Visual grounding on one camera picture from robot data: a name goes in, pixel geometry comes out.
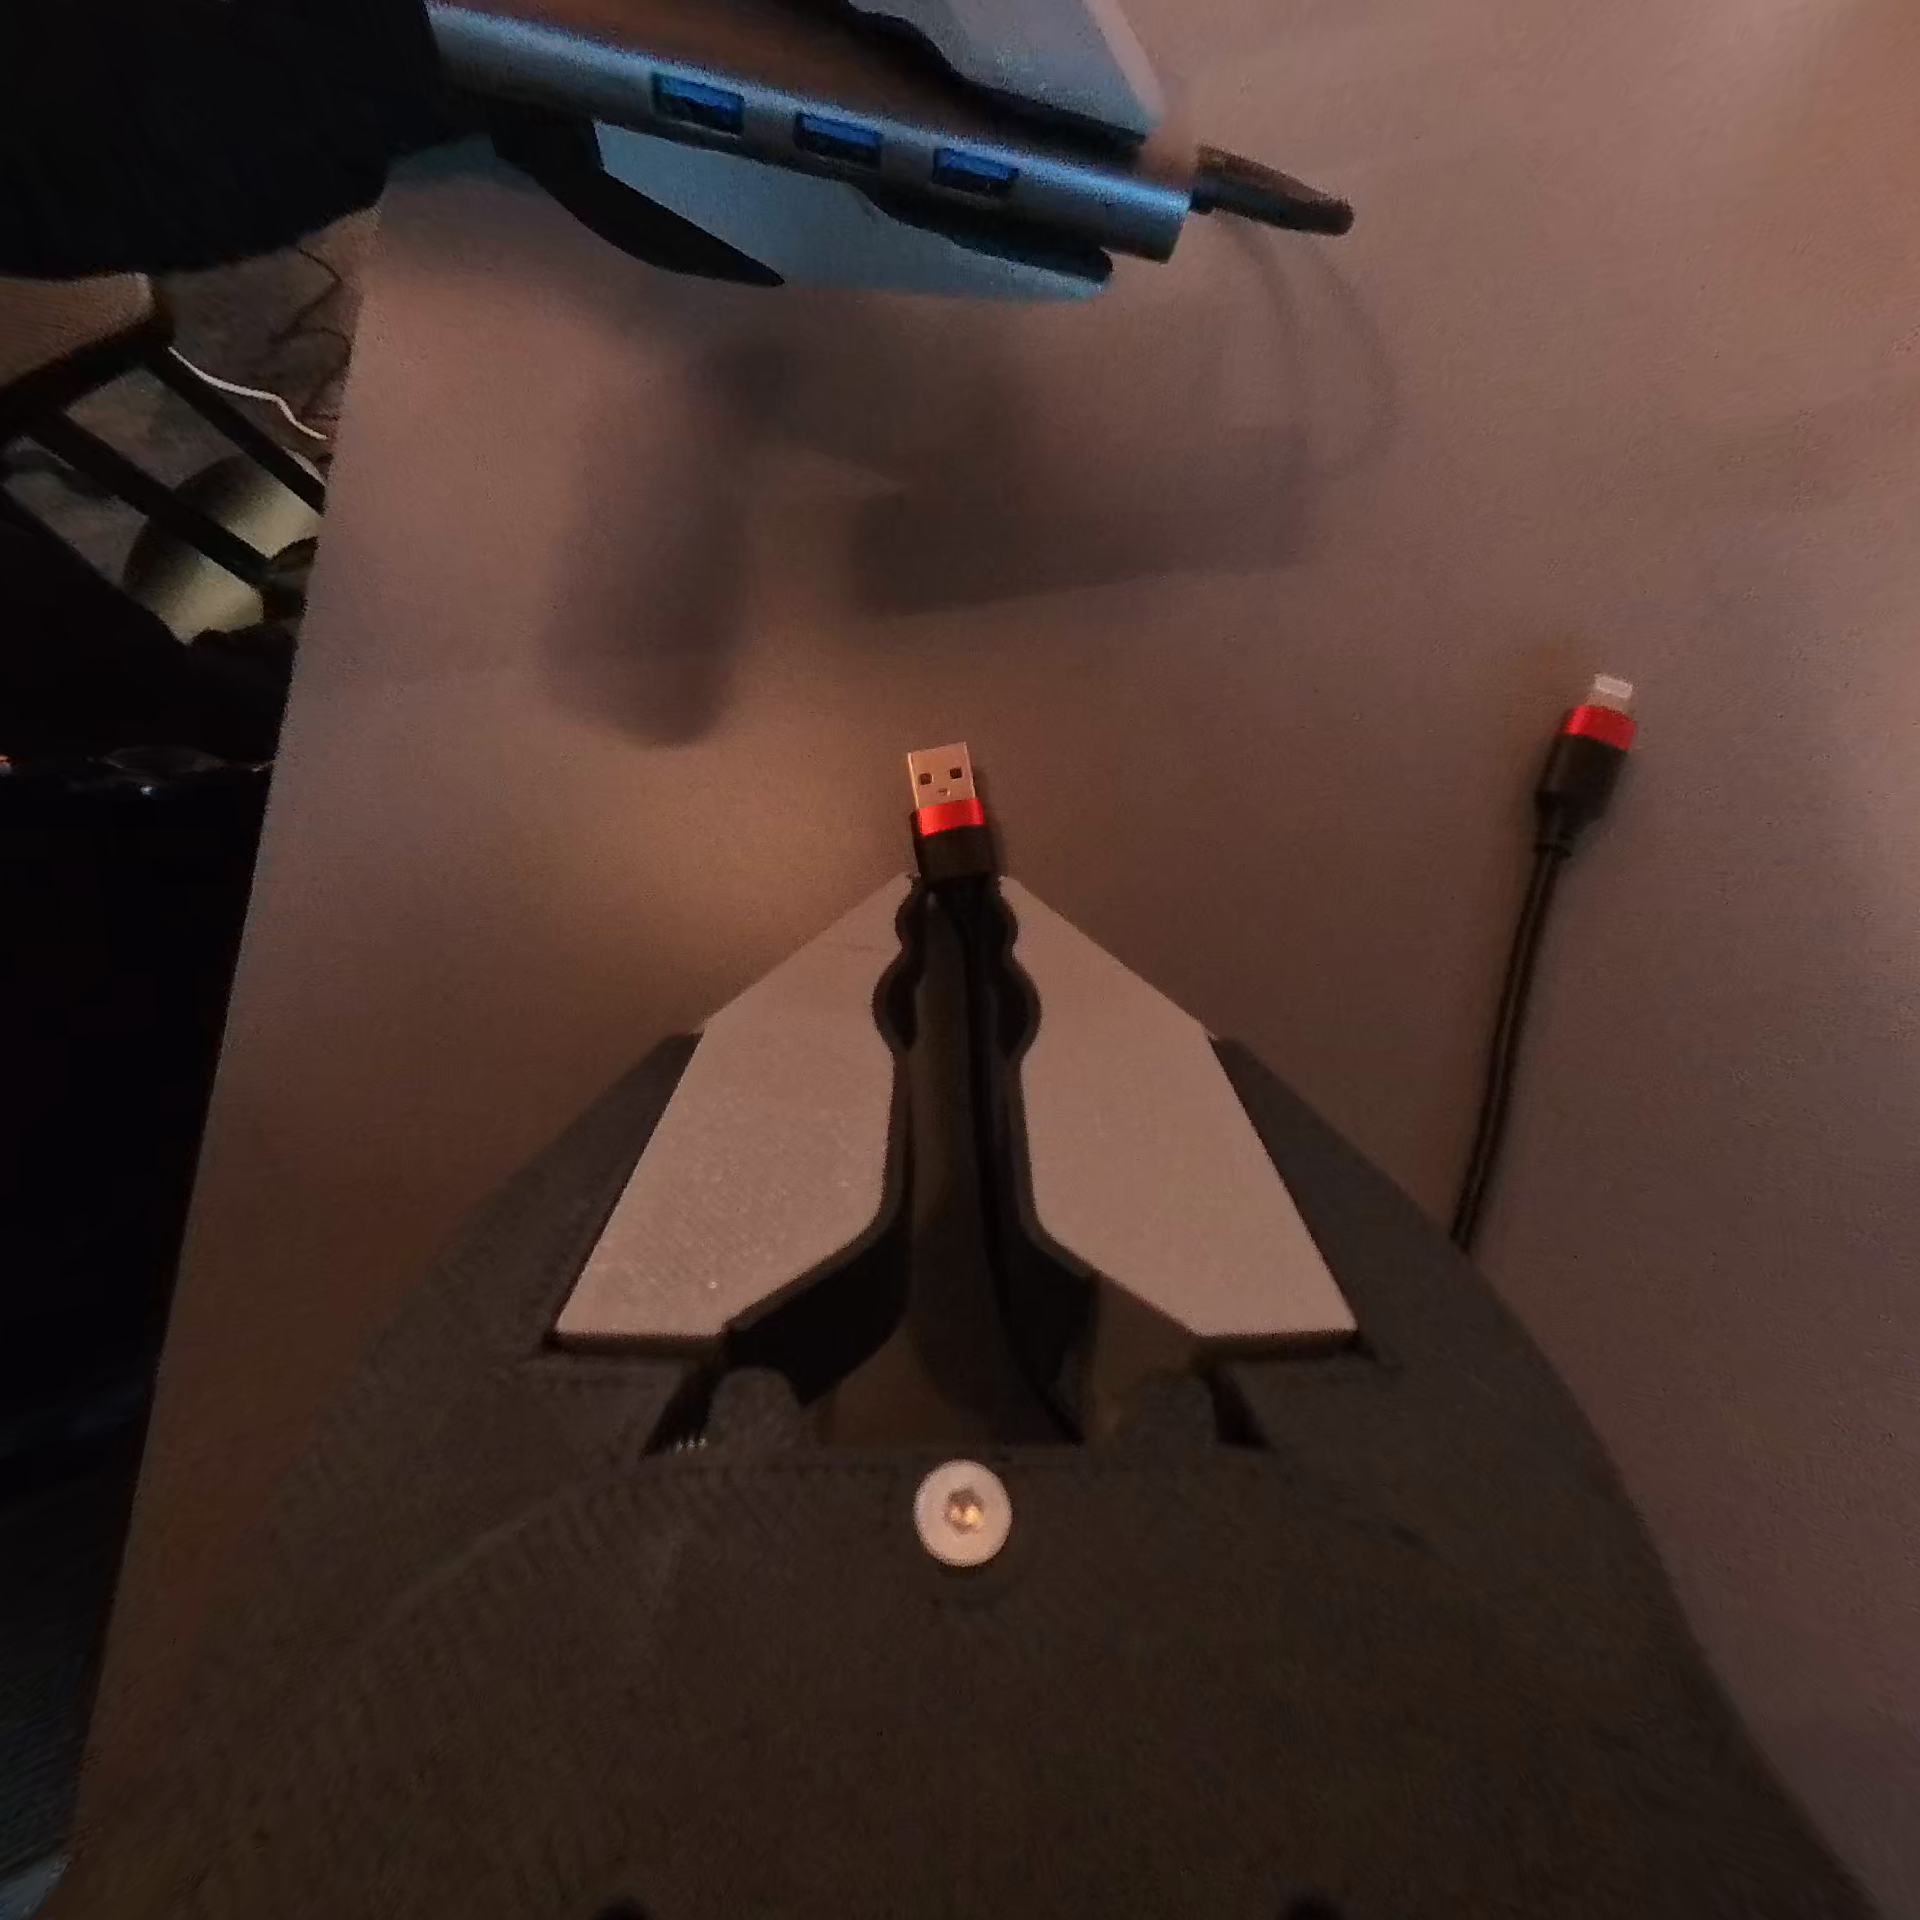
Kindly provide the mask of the dark grey usb hub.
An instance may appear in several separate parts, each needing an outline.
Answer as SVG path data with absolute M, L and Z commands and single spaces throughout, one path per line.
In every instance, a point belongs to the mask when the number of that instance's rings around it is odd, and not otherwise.
M 1173 136 L 1145 142 L 1003 102 L 918 35 L 808 3 L 424 4 L 447 76 L 758 167 L 856 187 L 966 250 L 1166 262 L 1192 216 L 1341 236 L 1353 207 Z

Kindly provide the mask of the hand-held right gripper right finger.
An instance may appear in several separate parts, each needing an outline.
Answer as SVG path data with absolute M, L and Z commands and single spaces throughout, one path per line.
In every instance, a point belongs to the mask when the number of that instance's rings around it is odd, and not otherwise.
M 1043 1388 L 1336 1354 L 1358 1319 L 1208 1028 L 1020 881 L 985 984 L 1006 1319 Z

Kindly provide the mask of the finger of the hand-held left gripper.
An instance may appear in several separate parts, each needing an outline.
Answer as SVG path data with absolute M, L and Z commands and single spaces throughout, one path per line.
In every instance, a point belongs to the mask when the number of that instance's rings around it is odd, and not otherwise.
M 692 223 L 789 284 L 900 298 L 995 304 L 1088 300 L 1113 275 L 1111 262 L 981 254 L 902 225 L 848 183 L 758 167 L 593 123 L 604 170 L 646 201 Z
M 1161 78 L 1117 3 L 848 3 L 848 9 L 918 35 L 955 78 L 1003 102 L 1134 145 L 1161 128 Z

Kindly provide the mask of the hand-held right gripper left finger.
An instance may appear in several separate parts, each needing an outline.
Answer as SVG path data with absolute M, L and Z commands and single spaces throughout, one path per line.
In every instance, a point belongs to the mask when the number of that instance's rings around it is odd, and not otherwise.
M 887 881 L 710 1016 L 553 1326 L 833 1392 L 904 1311 L 915 907 Z

